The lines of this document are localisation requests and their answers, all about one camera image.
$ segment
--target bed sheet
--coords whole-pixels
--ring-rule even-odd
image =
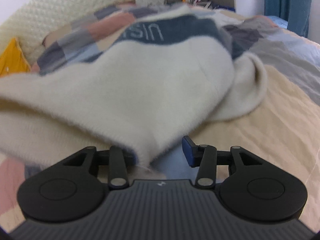
[[[303,102],[303,106],[301,107],[304,107],[303,109],[310,109],[310,113],[308,113],[308,116],[306,116],[307,119],[309,118],[308,120],[313,120],[315,117],[320,116],[318,109],[320,98],[320,46],[318,44],[307,39],[300,38],[287,30],[278,28],[266,17],[254,17],[244,21],[243,17],[228,11],[218,10],[212,12],[203,11],[202,9],[199,9],[196,14],[199,17],[215,17],[215,19],[220,22],[220,26],[223,26],[225,30],[228,31],[239,44],[241,44],[242,49],[258,54],[265,64],[272,65],[277,71],[281,72],[284,75],[284,79],[282,79],[282,77],[279,78],[277,83],[278,85],[282,83],[288,88],[291,88],[291,85],[296,85],[301,89],[301,91],[308,95],[304,97],[304,95],[300,94],[300,91],[297,90],[297,87],[292,87],[292,91],[295,91],[294,94],[299,94],[299,97],[295,97],[296,95],[290,95],[290,93],[287,92],[287,94],[284,95],[283,100],[285,100],[288,95],[292,96],[290,99],[296,103],[296,105],[294,105],[295,107],[298,107],[299,104]],[[270,68],[268,73],[272,77],[275,72],[273,68]],[[241,146],[251,150],[253,153],[258,154],[259,156],[300,178],[307,185],[312,197],[312,204],[305,209],[307,214],[303,214],[303,221],[307,223],[308,226],[310,226],[313,230],[318,230],[319,228],[317,228],[316,224],[319,222],[319,212],[315,211],[312,213],[312,208],[316,208],[317,205],[319,205],[320,200],[318,190],[319,187],[317,184],[317,181],[320,180],[320,167],[318,164],[320,137],[318,137],[318,133],[316,133],[316,128],[320,128],[318,126],[319,120],[314,120],[315,122],[313,126],[310,126],[311,134],[308,135],[309,139],[312,136],[314,137],[310,139],[310,142],[304,137],[303,132],[305,133],[305,130],[302,129],[303,131],[301,134],[299,134],[298,132],[291,131],[290,124],[286,123],[285,127],[289,129],[292,134],[297,134],[296,140],[298,140],[301,144],[297,145],[293,141],[292,136],[290,139],[285,137],[282,138],[283,141],[281,143],[273,141],[275,146],[270,146],[270,148],[268,148],[266,144],[257,142],[258,139],[254,138],[250,132],[241,130],[243,123],[248,128],[252,127],[252,122],[254,120],[253,116],[257,116],[257,113],[258,112],[255,111],[252,113],[252,116],[240,118],[240,120],[236,121],[239,123],[239,126],[237,126],[238,131],[229,132],[238,132],[238,134],[235,135],[235,138],[237,136],[238,137],[237,139],[230,140],[225,144],[219,144],[219,142],[212,139],[211,137],[215,135],[216,138],[219,138],[220,141],[223,141],[223,138],[220,137],[221,135],[213,134],[212,132],[208,132],[206,136],[198,137],[199,132],[195,131],[193,138],[195,139],[195,142],[199,144],[210,143],[215,146],[220,145],[220,150],[228,150],[226,145],[230,147],[232,145],[237,145],[237,142],[241,142]],[[226,131],[228,131],[230,123],[205,123],[202,129],[209,131],[210,127],[214,125],[221,125],[221,130],[224,131],[221,134],[226,135]],[[268,141],[269,143],[272,141],[271,138],[275,140],[274,136],[270,136],[270,141]],[[297,152],[296,149],[293,150],[297,147],[299,150],[301,150],[301,152],[303,152],[304,147],[306,148],[305,160],[297,154],[290,155],[291,151]],[[278,154],[278,150],[281,151],[283,156],[276,155]],[[24,164],[19,160],[7,158],[3,155],[0,155],[0,160],[0,174],[6,174],[0,176],[0,192],[2,194],[0,198],[0,225],[4,227],[5,230],[11,231],[24,220],[21,210],[16,202],[17,189],[26,178],[38,173],[43,169],[43,167],[32,164]],[[151,163],[151,168],[158,171],[167,179],[191,179],[194,181],[197,173],[197,168],[192,169],[188,166],[188,163],[185,160],[182,152],[182,146],[180,144],[178,144],[174,149],[164,153],[158,159],[154,160]],[[218,173],[219,181],[222,181],[226,176],[227,175],[225,171]],[[311,219],[317,220],[315,223],[312,223],[306,218],[311,213]]]

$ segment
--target yellow fabric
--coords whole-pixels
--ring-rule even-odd
[[[18,39],[12,38],[7,48],[0,55],[0,77],[29,71],[30,65],[23,55]]]

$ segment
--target beige fabric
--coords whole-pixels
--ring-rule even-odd
[[[0,26],[0,54],[12,37],[18,37],[32,65],[43,53],[41,45],[51,31],[99,8],[130,0],[31,0]]]
[[[300,219],[320,230],[320,107],[274,67],[266,66],[268,92],[263,103],[242,118],[204,123],[191,134],[197,144],[219,150],[240,145],[299,178],[308,189]],[[226,178],[220,169],[218,178]]]

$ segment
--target pink fabric patch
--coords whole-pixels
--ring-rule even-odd
[[[8,158],[0,165],[0,215],[17,205],[17,192],[24,180],[22,162]]]
[[[40,67],[38,66],[38,63],[35,62],[31,67],[31,73],[39,73],[39,72],[40,72]]]
[[[95,41],[100,41],[121,28],[132,24],[135,19],[131,13],[118,13],[90,24],[87,29]]]

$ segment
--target cluttered items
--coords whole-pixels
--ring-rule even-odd
[[[217,3],[214,3],[213,1],[204,1],[204,0],[181,0],[184,3],[188,3],[192,6],[202,6],[205,9],[226,9],[229,11],[235,12],[236,9],[230,6],[223,6]]]

